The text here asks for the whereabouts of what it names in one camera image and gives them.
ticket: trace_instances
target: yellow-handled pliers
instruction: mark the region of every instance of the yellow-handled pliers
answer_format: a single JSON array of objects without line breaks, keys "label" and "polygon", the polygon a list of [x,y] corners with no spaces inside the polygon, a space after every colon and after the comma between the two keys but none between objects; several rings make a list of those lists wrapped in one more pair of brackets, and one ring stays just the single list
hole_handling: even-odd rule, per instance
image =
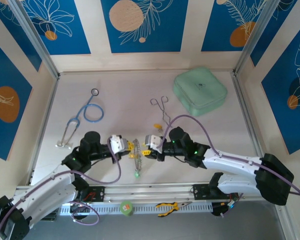
[{"label": "yellow-handled pliers", "polygon": [[165,217],[168,216],[169,214],[173,213],[174,211],[178,211],[180,208],[183,208],[189,204],[191,204],[192,201],[183,201],[183,202],[172,202],[172,203],[166,203],[166,202],[162,202],[157,204],[155,207],[156,208],[160,208],[163,206],[168,206],[168,207],[173,207],[172,209],[170,209],[169,211],[167,211],[166,213],[160,213],[158,214],[158,217]]}]

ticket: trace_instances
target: decorative wallpaper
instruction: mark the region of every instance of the decorative wallpaper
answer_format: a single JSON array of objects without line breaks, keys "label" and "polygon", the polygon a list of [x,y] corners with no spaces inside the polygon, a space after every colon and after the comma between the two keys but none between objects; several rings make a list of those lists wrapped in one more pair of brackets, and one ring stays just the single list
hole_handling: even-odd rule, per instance
[{"label": "decorative wallpaper", "polygon": [[180,52],[188,0],[101,0],[112,53]]},{"label": "decorative wallpaper", "polygon": [[201,51],[241,51],[266,2],[215,0]]},{"label": "decorative wallpaper", "polygon": [[250,57],[253,65],[256,66],[270,45],[271,41],[274,39],[281,25],[286,20],[291,9],[296,4],[297,0],[281,0],[274,11],[272,18],[265,27],[259,41],[255,45]]},{"label": "decorative wallpaper", "polygon": [[29,61],[32,63],[33,67],[36,69],[36,71],[38,71],[42,60],[28,39],[26,33],[20,26],[15,15],[12,13],[6,0],[0,0],[0,19],[14,40],[18,43],[24,54],[27,56]]},{"label": "decorative wallpaper", "polygon": [[90,54],[74,0],[21,2],[51,55]]},{"label": "decorative wallpaper", "polygon": [[300,149],[300,31],[262,81],[290,154]]},{"label": "decorative wallpaper", "polygon": [[0,48],[0,158],[7,160],[32,87]]}]

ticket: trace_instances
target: forceps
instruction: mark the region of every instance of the forceps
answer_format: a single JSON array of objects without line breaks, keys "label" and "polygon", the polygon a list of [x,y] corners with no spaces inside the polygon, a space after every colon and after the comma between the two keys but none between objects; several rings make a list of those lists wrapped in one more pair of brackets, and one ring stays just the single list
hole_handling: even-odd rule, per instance
[{"label": "forceps", "polygon": [[162,111],[162,120],[165,122],[165,124],[168,126],[171,122],[171,117],[167,114],[167,112],[165,111],[165,103],[167,103],[169,101],[168,97],[167,96],[162,96],[161,97],[161,104],[162,104],[162,107],[160,106],[159,102],[157,99],[155,98],[152,98],[150,100],[150,103],[152,106],[154,105],[158,105],[160,110]]},{"label": "forceps", "polygon": [[[78,111],[78,113],[76,114],[76,116],[74,118],[71,118],[69,119],[69,121],[67,122],[66,124],[66,127],[65,127],[65,130],[64,130],[64,133],[63,133],[63,136],[62,136],[62,139],[61,141],[58,141],[57,144],[55,145],[56,147],[60,147],[60,148],[68,148],[68,149],[71,149],[71,146],[68,145],[70,139],[73,137],[73,135],[75,134],[75,132],[77,131],[78,127],[80,126],[80,120],[79,120],[79,115],[80,113],[83,111],[83,117],[85,120],[87,120],[88,122],[90,123],[97,123],[99,121],[101,121],[101,119],[104,118],[104,110],[102,109],[102,107],[100,107],[99,105],[97,104],[94,104],[94,103],[90,103],[91,100],[95,97],[95,96],[98,96],[99,95],[99,91],[98,89],[96,88],[93,88],[91,90],[91,97],[90,99],[88,100],[87,104],[84,105],[83,107],[81,107],[81,109]],[[87,108],[88,107],[95,107],[95,108],[98,108],[101,110],[101,117],[97,120],[90,120],[87,116],[86,116],[86,111],[87,111]],[[65,136],[66,136],[66,133],[67,133],[67,130],[68,130],[68,127],[71,123],[76,123],[75,124],[75,129],[73,130],[73,132],[71,133],[70,137],[68,138],[68,140],[66,142],[65,141]]]}]

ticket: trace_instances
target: green box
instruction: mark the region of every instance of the green box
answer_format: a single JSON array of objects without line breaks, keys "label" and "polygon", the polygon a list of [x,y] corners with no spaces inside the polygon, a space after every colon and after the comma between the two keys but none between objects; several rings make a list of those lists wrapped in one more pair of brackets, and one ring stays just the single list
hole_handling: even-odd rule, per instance
[{"label": "green box", "polygon": [[227,88],[206,67],[178,75],[173,92],[192,116],[206,114],[224,104]]}]

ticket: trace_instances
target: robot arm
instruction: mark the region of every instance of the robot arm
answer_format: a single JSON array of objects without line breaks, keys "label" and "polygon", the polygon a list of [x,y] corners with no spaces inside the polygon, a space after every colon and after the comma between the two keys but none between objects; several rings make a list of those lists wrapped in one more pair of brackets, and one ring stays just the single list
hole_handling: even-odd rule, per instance
[{"label": "robot arm", "polygon": [[[130,152],[128,141],[121,136],[113,135],[110,145],[118,159]],[[6,217],[0,229],[0,237],[3,240],[23,239],[34,224],[60,205],[75,200],[89,186],[79,174],[72,171],[84,174],[91,168],[91,161],[108,157],[112,157],[112,153],[107,144],[100,144],[99,133],[86,133],[80,146],[74,148],[52,173],[24,193],[14,196],[14,199],[6,196],[0,198],[0,224]],[[32,190],[36,191],[27,197]]]},{"label": "robot arm", "polygon": [[283,178],[292,182],[294,175],[272,154],[264,157],[248,157],[230,154],[216,150],[208,145],[193,142],[188,133],[177,127],[170,131],[171,142],[166,140],[160,146],[162,139],[155,135],[147,135],[145,145],[148,150],[143,155],[159,162],[165,156],[184,157],[184,161],[194,168],[216,169],[232,173],[217,172],[212,177],[209,187],[217,189],[220,194],[245,193],[262,196],[276,205],[285,205],[290,193],[290,186],[269,171],[266,166]]}]

